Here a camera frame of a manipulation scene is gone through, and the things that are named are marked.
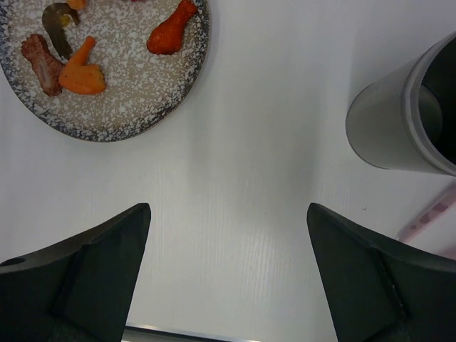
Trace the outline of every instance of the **white tabletop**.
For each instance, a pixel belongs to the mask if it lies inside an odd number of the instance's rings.
[[[393,236],[452,181],[365,164],[344,120],[360,90],[456,30],[456,1],[209,5],[197,83],[136,138],[62,135],[0,76],[0,260],[148,202],[129,322],[233,340],[335,341],[307,207],[320,202]]]

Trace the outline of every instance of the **pink object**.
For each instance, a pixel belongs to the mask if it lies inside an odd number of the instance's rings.
[[[448,187],[412,224],[402,229],[396,239],[407,244],[442,216],[454,203],[456,203],[456,184]]]

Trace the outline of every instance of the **round plate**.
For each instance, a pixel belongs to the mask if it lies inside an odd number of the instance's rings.
[[[108,88],[99,95],[63,90],[48,97],[21,55],[21,42],[39,33],[58,58],[41,23],[43,10],[54,2],[0,1],[1,66],[19,99],[52,128],[84,140],[124,140],[160,122],[188,94],[207,52],[206,0],[193,0],[199,10],[185,29],[181,51],[171,56],[152,55],[146,41],[180,0],[90,0],[86,9],[78,11],[79,26],[71,23],[65,28],[66,37],[74,51],[87,36],[95,37],[89,63],[101,66]]]

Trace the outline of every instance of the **gray cup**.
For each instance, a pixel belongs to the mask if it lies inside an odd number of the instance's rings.
[[[364,89],[346,118],[367,163],[456,175],[456,32]]]

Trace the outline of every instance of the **brown meat piece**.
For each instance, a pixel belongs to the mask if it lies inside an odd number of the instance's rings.
[[[48,96],[60,94],[62,87],[58,77],[65,65],[51,55],[44,37],[41,34],[32,34],[22,42],[21,52],[31,63],[44,93]]]

